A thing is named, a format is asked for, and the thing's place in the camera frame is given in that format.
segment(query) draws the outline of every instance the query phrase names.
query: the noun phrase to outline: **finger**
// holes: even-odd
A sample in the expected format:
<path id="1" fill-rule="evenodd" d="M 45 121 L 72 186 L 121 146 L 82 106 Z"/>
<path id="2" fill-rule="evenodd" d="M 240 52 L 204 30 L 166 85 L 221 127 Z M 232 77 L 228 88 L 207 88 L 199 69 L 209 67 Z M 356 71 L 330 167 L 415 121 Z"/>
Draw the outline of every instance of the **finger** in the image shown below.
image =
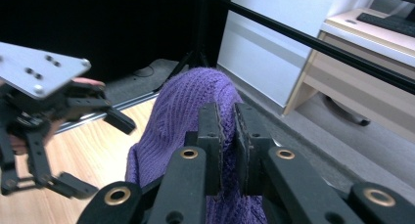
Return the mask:
<path id="1" fill-rule="evenodd" d="M 88 79 L 88 78 L 84 78 L 84 77 L 76 77 L 76 78 L 73 79 L 73 81 L 78 82 L 78 83 L 83 83 L 83 84 L 103 85 L 103 86 L 105 86 L 105 83 L 102 82 L 102 81 Z"/>
<path id="2" fill-rule="evenodd" d="M 9 140 L 16 155 L 23 155 L 27 152 L 26 144 L 23 139 L 20 139 L 15 135 L 10 135 Z"/>
<path id="3" fill-rule="evenodd" d="M 43 145 L 47 145 L 49 140 L 55 135 L 55 132 L 58 131 L 59 127 L 65 123 L 64 119 L 58 119 L 52 122 L 51 129 L 49 130 L 48 134 L 43 139 Z"/>

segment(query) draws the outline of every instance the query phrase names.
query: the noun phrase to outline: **black backdrop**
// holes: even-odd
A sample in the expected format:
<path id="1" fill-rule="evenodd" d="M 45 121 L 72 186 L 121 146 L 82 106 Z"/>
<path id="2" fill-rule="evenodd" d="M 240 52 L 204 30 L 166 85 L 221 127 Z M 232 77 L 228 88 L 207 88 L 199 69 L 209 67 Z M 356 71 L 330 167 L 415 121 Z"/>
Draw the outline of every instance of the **black backdrop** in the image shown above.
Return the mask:
<path id="1" fill-rule="evenodd" d="M 86 58 L 85 76 L 111 81 L 191 50 L 196 0 L 0 0 L 0 41 Z M 226 12 L 213 8 L 207 56 L 215 62 Z"/>

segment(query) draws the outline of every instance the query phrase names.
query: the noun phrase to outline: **robotic arm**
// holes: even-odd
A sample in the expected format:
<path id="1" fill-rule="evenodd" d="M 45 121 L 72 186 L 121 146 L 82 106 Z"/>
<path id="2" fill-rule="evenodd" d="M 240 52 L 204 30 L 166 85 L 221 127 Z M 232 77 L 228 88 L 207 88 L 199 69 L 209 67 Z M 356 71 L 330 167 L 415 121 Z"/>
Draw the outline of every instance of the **robotic arm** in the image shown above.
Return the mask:
<path id="1" fill-rule="evenodd" d="M 341 193 L 299 152 L 277 147 L 254 108 L 236 104 L 234 111 L 237 184 L 242 196 L 262 196 L 268 223 L 414 222 L 415 206 L 398 193 L 369 182 Z M 188 132 L 164 176 L 143 188 L 128 182 L 109 184 L 77 223 L 206 223 L 206 196 L 221 189 L 218 116 L 215 103 L 203 106 L 199 131 Z"/>
<path id="2" fill-rule="evenodd" d="M 112 108 L 102 86 L 71 81 L 88 69 L 84 59 L 0 43 L 0 79 L 6 82 L 0 86 L 2 195 L 48 188 L 68 198 L 86 199 L 98 191 L 65 172 L 53 177 L 43 147 L 56 119 L 78 121 L 85 114 L 105 112 L 105 121 L 122 132 L 135 129 L 133 120 Z M 26 141 L 31 177 L 19 177 L 9 134 Z"/>

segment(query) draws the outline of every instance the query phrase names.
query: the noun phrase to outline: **purple knitted fabric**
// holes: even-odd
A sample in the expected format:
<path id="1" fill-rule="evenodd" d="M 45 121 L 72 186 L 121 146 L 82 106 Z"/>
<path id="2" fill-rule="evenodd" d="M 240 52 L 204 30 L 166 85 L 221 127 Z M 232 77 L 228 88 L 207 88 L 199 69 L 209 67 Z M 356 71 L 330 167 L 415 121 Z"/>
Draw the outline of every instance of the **purple knitted fabric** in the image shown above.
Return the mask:
<path id="1" fill-rule="evenodd" d="M 163 86 L 141 140 L 128 154 L 126 181 L 146 186 L 165 173 L 172 153 L 183 147 L 187 131 L 198 130 L 199 108 L 216 102 L 225 136 L 223 189 L 207 197 L 207 223 L 266 223 L 260 197 L 241 196 L 235 170 L 233 105 L 242 102 L 231 80 L 206 67 L 192 68 Z"/>

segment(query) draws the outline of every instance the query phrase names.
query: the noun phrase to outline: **bolt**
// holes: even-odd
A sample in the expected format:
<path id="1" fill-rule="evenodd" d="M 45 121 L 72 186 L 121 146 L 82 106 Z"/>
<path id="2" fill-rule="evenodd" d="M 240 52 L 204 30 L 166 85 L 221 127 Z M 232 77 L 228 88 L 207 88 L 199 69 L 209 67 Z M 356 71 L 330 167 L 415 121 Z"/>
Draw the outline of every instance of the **bolt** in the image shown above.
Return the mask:
<path id="1" fill-rule="evenodd" d="M 83 60 L 82 60 L 82 65 L 83 65 L 84 67 L 87 67 L 87 68 L 90 68 L 90 67 L 91 67 L 91 63 L 89 63 L 89 61 L 88 61 L 88 60 L 86 60 L 86 59 L 83 59 Z"/>
<path id="2" fill-rule="evenodd" d="M 43 86 L 41 86 L 41 85 L 34 85 L 34 93 L 36 93 L 36 94 L 38 94 L 38 95 L 41 95 L 41 94 L 43 94 L 44 92 L 43 92 Z"/>

